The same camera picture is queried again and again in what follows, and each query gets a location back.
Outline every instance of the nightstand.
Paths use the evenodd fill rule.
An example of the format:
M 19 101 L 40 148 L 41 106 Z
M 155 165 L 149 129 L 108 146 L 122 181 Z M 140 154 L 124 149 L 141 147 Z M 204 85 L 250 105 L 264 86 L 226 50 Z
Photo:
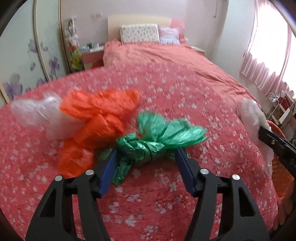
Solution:
M 88 53 L 81 54 L 84 69 L 91 69 L 93 67 L 104 66 L 103 62 L 104 46 L 91 49 Z
M 205 51 L 195 46 L 191 46 L 191 48 L 195 49 L 197 52 L 201 53 L 203 56 L 205 55 Z

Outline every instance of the red bedspread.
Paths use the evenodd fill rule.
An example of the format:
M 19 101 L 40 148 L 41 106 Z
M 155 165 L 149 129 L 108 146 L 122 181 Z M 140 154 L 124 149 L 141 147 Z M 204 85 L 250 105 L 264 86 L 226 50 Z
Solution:
M 239 174 L 267 227 L 271 227 L 277 203 L 272 181 L 263 171 L 262 157 L 236 114 L 198 75 L 170 63 L 115 65 L 68 75 L 22 97 L 42 99 L 49 91 L 64 97 L 75 87 L 89 92 L 107 88 L 139 90 L 142 97 L 137 110 L 123 119 L 126 134 L 137 129 L 136 117 L 141 110 L 159 112 L 168 120 L 186 118 L 206 127 L 208 140 L 188 148 L 189 154 L 216 175 Z M 62 142 L 46 140 L 42 128 L 29 131 L 20 127 L 9 105 L 1 109 L 0 118 L 0 207 L 24 238 L 42 195 L 59 174 L 57 160 Z M 186 192 L 176 164 L 160 160 L 134 167 L 123 184 L 112 185 L 98 203 L 112 240 L 181 241 L 196 201 Z M 73 206 L 76 229 L 82 237 L 76 199 Z M 218 196 L 212 237 L 218 232 L 220 216 Z
M 241 99 L 256 100 L 233 77 L 185 43 L 181 45 L 164 45 L 154 42 L 121 44 L 116 39 L 105 44 L 103 59 L 105 66 L 151 62 L 184 64 L 208 83 L 236 113 Z

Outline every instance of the wall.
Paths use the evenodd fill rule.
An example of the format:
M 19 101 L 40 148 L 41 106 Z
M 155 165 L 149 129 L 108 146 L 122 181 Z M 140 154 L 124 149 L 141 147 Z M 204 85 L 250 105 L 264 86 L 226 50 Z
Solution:
M 63 22 L 77 17 L 79 41 L 85 45 L 91 41 L 108 41 L 109 15 L 147 14 L 185 20 L 186 3 L 187 0 L 61 0 L 61 13 Z M 92 14 L 100 12 L 101 18 L 92 19 Z
M 218 0 L 217 17 L 214 18 L 216 0 L 62 0 L 63 22 L 76 16 L 80 43 L 108 40 L 107 18 L 112 14 L 147 14 L 175 18 L 185 22 L 185 36 L 189 44 L 200 47 L 211 56 L 215 40 L 222 30 L 221 23 L 227 11 L 227 1 Z M 102 12 L 102 17 L 91 15 Z
M 211 60 L 217 38 L 221 35 L 227 13 L 228 1 L 188 0 L 185 19 L 185 37 L 192 46 L 205 50 L 205 56 Z
M 211 61 L 247 87 L 262 104 L 265 96 L 253 82 L 239 73 L 252 33 L 254 16 L 254 0 L 229 0 L 225 24 Z

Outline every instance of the clear plastic bag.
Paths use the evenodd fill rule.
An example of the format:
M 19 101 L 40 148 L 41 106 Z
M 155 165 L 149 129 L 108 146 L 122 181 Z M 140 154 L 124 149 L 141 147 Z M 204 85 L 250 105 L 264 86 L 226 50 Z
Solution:
M 265 173 L 269 178 L 271 178 L 274 152 L 268 145 L 260 141 L 258 137 L 259 128 L 261 126 L 271 131 L 271 127 L 267 123 L 264 113 L 261 111 L 255 101 L 250 99 L 243 99 L 240 106 L 240 119 L 244 124 L 250 140 L 257 146 L 257 148 L 261 152 L 265 161 Z
M 47 93 L 41 101 L 19 99 L 10 105 L 16 122 L 29 129 L 44 126 L 48 140 L 73 137 L 84 126 L 85 120 L 67 115 L 59 109 L 62 99 L 56 93 Z

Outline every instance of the green plastic bag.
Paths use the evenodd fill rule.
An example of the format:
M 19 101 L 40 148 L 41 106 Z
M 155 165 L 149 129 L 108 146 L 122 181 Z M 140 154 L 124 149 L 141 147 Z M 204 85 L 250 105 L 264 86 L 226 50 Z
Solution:
M 131 133 L 116 141 L 120 159 L 113 182 L 122 183 L 134 164 L 141 165 L 162 157 L 174 158 L 177 147 L 195 145 L 206 140 L 207 129 L 192 127 L 185 119 L 174 119 L 167 123 L 157 113 L 142 112 L 138 115 L 139 136 Z

